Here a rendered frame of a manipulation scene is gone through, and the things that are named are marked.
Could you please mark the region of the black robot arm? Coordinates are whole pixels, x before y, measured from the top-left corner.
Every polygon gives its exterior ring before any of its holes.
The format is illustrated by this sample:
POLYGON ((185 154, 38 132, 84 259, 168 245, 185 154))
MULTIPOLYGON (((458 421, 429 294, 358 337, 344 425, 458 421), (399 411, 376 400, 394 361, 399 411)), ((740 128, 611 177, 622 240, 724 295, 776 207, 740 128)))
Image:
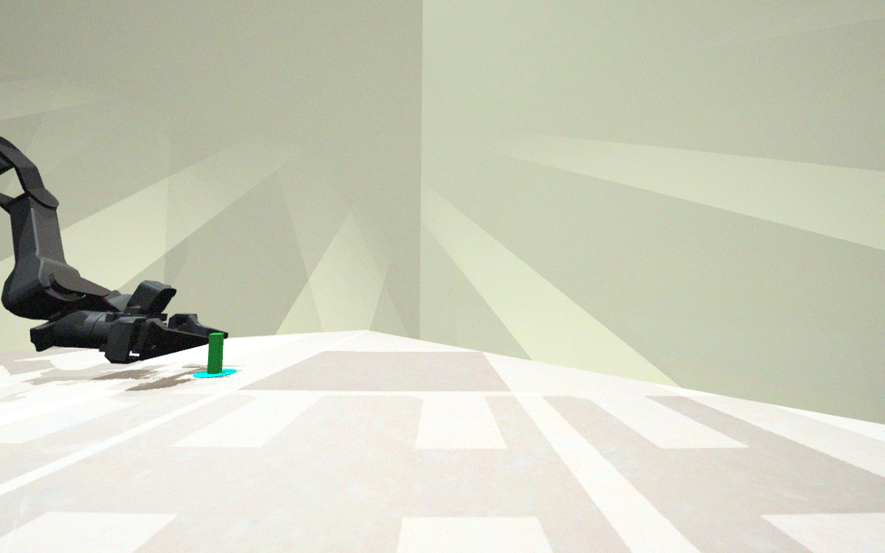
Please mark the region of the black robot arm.
POLYGON ((0 207, 11 217, 15 265, 2 290, 2 305, 17 317, 48 320, 29 328, 36 351, 52 346, 95 349, 92 329, 105 313, 120 317, 164 315, 176 288, 145 280, 133 295, 83 279, 67 264, 58 223, 59 202, 47 191, 34 162, 0 137, 0 175, 15 169, 22 191, 0 193, 0 207))

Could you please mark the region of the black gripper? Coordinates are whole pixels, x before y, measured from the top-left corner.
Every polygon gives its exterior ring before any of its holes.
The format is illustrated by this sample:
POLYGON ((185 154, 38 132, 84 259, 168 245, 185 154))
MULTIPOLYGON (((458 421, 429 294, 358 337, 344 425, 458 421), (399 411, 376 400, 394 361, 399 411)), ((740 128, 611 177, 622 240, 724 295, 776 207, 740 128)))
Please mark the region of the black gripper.
POLYGON ((92 343, 98 351, 105 351, 110 363, 129 364, 203 346, 210 342, 211 333, 224 333, 224 339, 228 338, 223 330, 202 326, 197 314, 175 314, 168 326, 163 316, 117 318, 105 313, 94 324, 92 343), (130 351, 138 355, 130 355, 130 351))

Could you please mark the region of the cyan circle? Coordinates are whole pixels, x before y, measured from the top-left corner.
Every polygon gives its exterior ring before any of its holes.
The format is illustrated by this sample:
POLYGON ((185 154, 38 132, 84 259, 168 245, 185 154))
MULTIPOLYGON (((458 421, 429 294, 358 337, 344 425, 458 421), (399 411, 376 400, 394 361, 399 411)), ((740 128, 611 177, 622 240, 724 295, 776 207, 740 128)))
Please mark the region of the cyan circle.
POLYGON ((236 369, 222 369, 222 372, 218 373, 218 374, 207 374, 207 371, 203 371, 200 373, 193 374, 193 377, 194 378, 212 378, 212 377, 230 375, 233 373, 236 373, 236 369))

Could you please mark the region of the green rectangular block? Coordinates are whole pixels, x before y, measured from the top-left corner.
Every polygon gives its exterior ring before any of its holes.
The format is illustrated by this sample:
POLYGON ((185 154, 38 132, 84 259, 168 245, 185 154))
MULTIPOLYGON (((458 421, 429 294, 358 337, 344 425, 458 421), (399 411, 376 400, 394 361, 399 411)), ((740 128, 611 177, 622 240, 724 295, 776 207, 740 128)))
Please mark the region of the green rectangular block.
POLYGON ((207 374, 222 372, 224 364, 224 333, 211 333, 207 351, 207 374))

